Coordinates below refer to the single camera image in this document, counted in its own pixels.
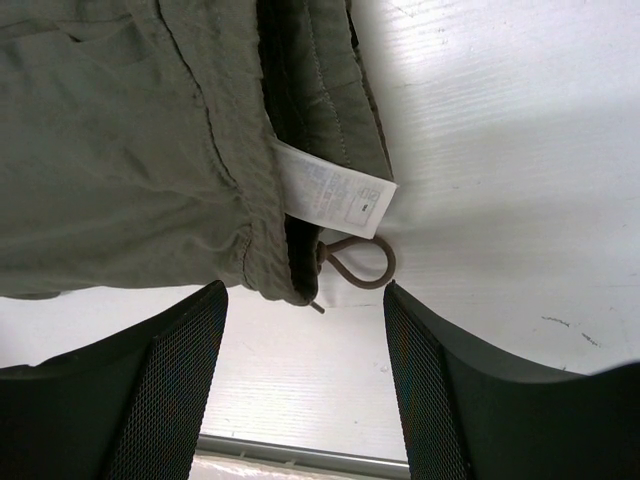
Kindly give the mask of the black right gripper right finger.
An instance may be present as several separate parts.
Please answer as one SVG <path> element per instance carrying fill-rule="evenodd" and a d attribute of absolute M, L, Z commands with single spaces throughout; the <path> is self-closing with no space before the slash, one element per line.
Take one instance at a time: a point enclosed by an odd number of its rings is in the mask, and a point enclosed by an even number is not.
<path fill-rule="evenodd" d="M 581 375 L 502 350 L 396 283 L 383 299 L 414 479 L 635 479 L 639 367 Z"/>

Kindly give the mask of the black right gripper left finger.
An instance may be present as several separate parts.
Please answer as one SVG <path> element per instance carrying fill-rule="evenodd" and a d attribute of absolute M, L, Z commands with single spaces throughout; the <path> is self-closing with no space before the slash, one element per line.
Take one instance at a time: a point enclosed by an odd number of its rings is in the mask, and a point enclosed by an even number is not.
<path fill-rule="evenodd" d="M 227 309 L 216 281 L 93 344 L 2 369 L 2 478 L 188 478 Z"/>

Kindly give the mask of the olive green shorts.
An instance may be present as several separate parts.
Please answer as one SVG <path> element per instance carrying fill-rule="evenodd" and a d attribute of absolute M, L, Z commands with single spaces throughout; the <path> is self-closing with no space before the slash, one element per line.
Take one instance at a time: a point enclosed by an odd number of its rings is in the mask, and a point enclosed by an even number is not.
<path fill-rule="evenodd" d="M 1 293 L 314 303 L 396 190 L 347 1 L 5 1 Z"/>

